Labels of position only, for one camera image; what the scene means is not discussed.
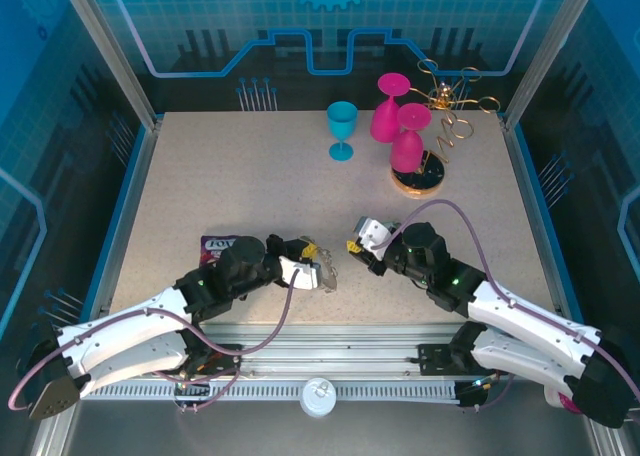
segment plastic wine glass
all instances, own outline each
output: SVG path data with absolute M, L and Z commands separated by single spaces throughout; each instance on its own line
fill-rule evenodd
M 423 104 L 407 103 L 398 110 L 398 123 L 406 128 L 393 141 L 391 167 L 399 173 L 413 173 L 420 168 L 424 152 L 417 133 L 431 122 L 431 111 Z
M 411 83 L 400 73 L 387 73 L 378 79 L 378 88 L 389 96 L 373 113 L 371 120 L 371 137 L 380 143 L 392 143 L 400 133 L 398 123 L 398 104 L 393 98 L 409 92 Z
M 331 145 L 329 155 L 336 161 L 347 161 L 353 156 L 353 148 L 345 143 L 356 129 L 358 108 L 348 101 L 336 101 L 327 108 L 329 131 L 339 143 Z

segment round black base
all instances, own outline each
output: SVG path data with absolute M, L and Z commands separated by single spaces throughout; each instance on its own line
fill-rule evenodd
M 413 173 L 399 173 L 392 169 L 391 177 L 402 191 L 411 197 L 420 198 L 440 187 L 444 178 L 444 164 L 435 154 L 425 151 L 420 169 Z

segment speckled table surface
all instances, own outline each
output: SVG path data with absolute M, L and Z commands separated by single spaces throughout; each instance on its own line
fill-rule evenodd
M 551 298 L 496 115 L 462 112 L 475 134 L 448 150 L 450 163 L 434 196 L 458 203 L 474 224 L 496 278 L 551 309 Z M 360 216 L 402 220 L 420 201 L 390 178 L 390 146 L 369 136 L 372 112 L 361 112 L 348 141 L 354 157 L 334 162 L 325 112 L 168 113 L 155 148 L 124 258 L 112 312 L 162 291 L 198 265 L 202 235 L 264 240 L 309 235 L 331 251 L 338 291 L 297 291 L 289 323 L 406 324 L 460 321 L 437 308 L 408 279 L 376 277 L 346 251 Z M 423 131 L 436 149 L 437 124 Z M 449 252 L 480 266 L 471 238 L 447 207 L 430 221 Z M 216 322 L 272 323 L 285 290 L 275 285 L 236 302 Z

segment glass panel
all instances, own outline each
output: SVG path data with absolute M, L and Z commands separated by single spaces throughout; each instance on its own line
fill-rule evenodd
M 68 0 L 0 0 L 0 65 L 0 454 L 22 454 L 21 345 L 77 321 L 139 122 Z
M 584 318 L 640 337 L 639 0 L 591 0 L 522 118 Z
M 416 68 L 427 57 L 441 77 L 476 67 L 485 79 L 462 95 L 495 96 L 506 108 L 562 3 L 97 1 L 157 111 L 269 110 L 270 98 L 257 96 L 274 89 L 278 109 L 325 109 L 337 96 L 373 108 L 384 72 L 428 92 L 431 79 Z

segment gold wire sculpture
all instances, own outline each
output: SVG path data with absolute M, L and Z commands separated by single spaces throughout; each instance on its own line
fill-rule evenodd
M 425 73 L 431 75 L 433 80 L 433 88 L 428 93 L 424 93 L 417 88 L 410 88 L 411 91 L 420 94 L 423 96 L 427 102 L 423 103 L 430 110 L 440 110 L 443 112 L 444 116 L 440 120 L 442 123 L 442 136 L 436 137 L 436 142 L 438 143 L 438 147 L 440 148 L 440 154 L 429 150 L 427 157 L 425 158 L 422 167 L 418 169 L 419 173 L 424 171 L 424 168 L 429 160 L 429 155 L 434 154 L 443 163 L 448 163 L 449 159 L 447 158 L 447 153 L 444 150 L 444 146 L 448 146 L 449 148 L 453 148 L 455 146 L 454 140 L 451 138 L 450 134 L 453 135 L 457 139 L 468 139 L 473 135 L 473 125 L 467 121 L 466 119 L 461 119 L 456 116 L 453 112 L 457 108 L 463 108 L 465 104 L 477 104 L 478 108 L 484 111 L 485 113 L 491 113 L 493 111 L 500 111 L 500 101 L 498 101 L 493 96 L 483 96 L 480 99 L 460 99 L 458 94 L 462 94 L 465 89 L 466 84 L 472 84 L 478 82 L 482 76 L 472 76 L 468 75 L 469 72 L 479 72 L 478 69 L 467 66 L 460 70 L 460 79 L 453 85 L 450 86 L 446 84 L 444 81 L 440 81 L 436 79 L 433 71 L 429 69 L 427 63 L 429 63 L 433 70 L 438 69 L 438 64 L 432 59 L 421 59 L 418 61 L 418 69 Z M 495 108 L 486 107 L 487 103 L 494 103 Z M 467 129 L 460 133 L 458 131 L 460 129 L 456 129 L 456 126 L 466 126 Z

